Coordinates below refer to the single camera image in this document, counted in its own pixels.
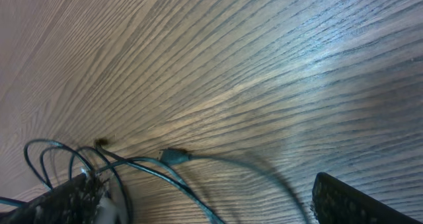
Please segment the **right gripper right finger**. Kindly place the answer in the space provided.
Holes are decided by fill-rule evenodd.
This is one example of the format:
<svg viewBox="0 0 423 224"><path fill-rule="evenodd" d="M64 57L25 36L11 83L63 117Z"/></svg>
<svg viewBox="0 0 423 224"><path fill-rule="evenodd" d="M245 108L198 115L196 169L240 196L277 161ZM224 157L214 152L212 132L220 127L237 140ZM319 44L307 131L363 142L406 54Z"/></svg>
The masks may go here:
<svg viewBox="0 0 423 224"><path fill-rule="evenodd" d="M422 224L325 172L316 175L312 201L320 224Z"/></svg>

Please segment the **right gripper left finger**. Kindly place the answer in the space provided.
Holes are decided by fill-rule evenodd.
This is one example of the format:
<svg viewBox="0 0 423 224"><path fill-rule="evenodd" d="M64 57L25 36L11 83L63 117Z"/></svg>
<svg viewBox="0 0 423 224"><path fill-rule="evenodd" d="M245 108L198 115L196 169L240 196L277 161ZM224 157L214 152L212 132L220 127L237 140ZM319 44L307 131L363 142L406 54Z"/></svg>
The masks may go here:
<svg viewBox="0 0 423 224"><path fill-rule="evenodd" d="M92 173L80 174L1 214L1 224L91 224L106 192L105 181Z"/></svg>

